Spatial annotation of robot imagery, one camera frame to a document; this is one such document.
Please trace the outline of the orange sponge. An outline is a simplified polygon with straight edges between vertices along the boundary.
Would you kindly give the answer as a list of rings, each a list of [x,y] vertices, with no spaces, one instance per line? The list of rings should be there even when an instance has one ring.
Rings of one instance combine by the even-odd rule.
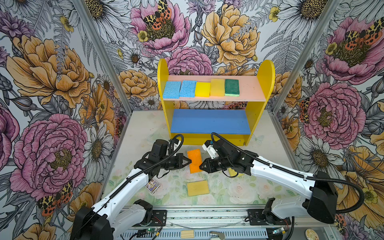
[[[202,172],[200,165],[203,163],[200,149],[190,150],[187,152],[188,158],[192,161],[190,163],[190,173],[195,174]]]

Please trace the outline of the large blue sponge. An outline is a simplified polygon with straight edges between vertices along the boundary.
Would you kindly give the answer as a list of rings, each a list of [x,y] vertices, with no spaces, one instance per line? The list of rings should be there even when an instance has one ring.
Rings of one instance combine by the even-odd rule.
[[[178,99],[180,97],[180,89],[182,82],[168,81],[163,92],[164,99]]]

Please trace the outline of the bright yellow sponge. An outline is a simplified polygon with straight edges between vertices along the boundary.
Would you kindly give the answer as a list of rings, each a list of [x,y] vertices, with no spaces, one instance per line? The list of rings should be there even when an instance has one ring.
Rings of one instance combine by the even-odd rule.
[[[210,96],[211,83],[210,82],[197,82],[195,89],[195,97],[208,98]]]

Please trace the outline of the rounded yellow sponge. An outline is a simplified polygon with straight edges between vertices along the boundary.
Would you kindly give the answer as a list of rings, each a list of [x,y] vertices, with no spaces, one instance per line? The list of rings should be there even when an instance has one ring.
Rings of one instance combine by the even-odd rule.
[[[211,97],[225,96],[225,79],[211,79],[210,96]]]

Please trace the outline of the dark green sponge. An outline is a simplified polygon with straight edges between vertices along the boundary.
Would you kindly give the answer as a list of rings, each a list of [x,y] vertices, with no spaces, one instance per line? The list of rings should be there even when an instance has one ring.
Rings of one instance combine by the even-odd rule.
[[[240,96],[239,80],[225,79],[225,96],[229,96],[229,97]]]

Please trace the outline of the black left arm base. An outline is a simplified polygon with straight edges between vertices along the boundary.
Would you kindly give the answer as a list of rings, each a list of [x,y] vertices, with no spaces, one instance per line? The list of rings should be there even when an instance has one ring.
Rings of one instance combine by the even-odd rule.
[[[134,227],[165,227],[167,214],[167,210],[153,210],[151,217],[147,220],[144,219],[141,223],[134,225]]]

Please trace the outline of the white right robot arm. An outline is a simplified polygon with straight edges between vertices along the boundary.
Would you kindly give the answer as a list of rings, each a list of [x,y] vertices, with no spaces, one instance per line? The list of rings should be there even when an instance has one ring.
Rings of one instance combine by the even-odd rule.
[[[225,140],[207,140],[202,147],[209,154],[199,166],[204,172],[210,174],[231,168],[238,174],[269,180],[297,193],[280,200],[269,198],[258,214],[259,219],[276,224],[279,219],[310,216],[325,224],[334,223],[338,193],[332,182],[321,181],[329,177],[327,173],[314,175],[285,168]]]

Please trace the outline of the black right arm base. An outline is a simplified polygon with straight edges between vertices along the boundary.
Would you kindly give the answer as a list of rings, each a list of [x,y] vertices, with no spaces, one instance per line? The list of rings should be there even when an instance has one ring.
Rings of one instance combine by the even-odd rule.
[[[248,209],[247,217],[245,222],[250,223],[251,226],[262,226],[262,225],[274,225],[274,226],[290,226],[291,219],[279,219],[273,214],[264,214],[263,209]]]

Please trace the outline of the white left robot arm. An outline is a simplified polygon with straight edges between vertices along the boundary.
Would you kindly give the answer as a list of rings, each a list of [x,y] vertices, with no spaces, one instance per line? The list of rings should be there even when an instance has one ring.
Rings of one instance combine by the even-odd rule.
[[[166,140],[156,140],[152,150],[138,160],[134,168],[117,188],[91,207],[82,207],[75,216],[70,238],[72,240],[113,240],[124,230],[151,220],[152,205],[138,200],[127,211],[123,207],[160,169],[177,170],[191,161],[179,153],[184,136],[177,134]]]

